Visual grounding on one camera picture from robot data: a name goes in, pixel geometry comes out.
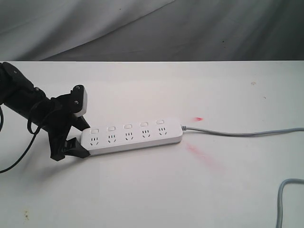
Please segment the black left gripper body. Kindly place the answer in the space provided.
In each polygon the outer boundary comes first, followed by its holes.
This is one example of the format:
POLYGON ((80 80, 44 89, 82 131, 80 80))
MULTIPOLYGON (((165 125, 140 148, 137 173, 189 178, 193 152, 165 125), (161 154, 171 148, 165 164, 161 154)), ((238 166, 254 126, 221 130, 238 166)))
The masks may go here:
POLYGON ((60 161, 66 156, 62 149, 71 127, 75 127, 76 118, 69 108, 70 94, 60 95, 51 98, 54 109, 46 119, 46 131, 50 145, 50 158, 60 161))

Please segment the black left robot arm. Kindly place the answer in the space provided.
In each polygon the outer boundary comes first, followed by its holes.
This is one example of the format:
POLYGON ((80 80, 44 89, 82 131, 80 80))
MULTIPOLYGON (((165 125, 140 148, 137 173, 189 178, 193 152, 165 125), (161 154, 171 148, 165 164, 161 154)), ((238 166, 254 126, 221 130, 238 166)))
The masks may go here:
POLYGON ((87 92, 76 85, 68 94, 48 98, 35 87, 15 66, 8 62, 0 65, 0 103, 27 119, 27 129, 34 133, 43 129, 48 133, 50 157, 60 161, 66 156, 86 158, 90 155, 77 138, 67 139, 72 127, 83 131, 90 126, 84 119, 87 92))

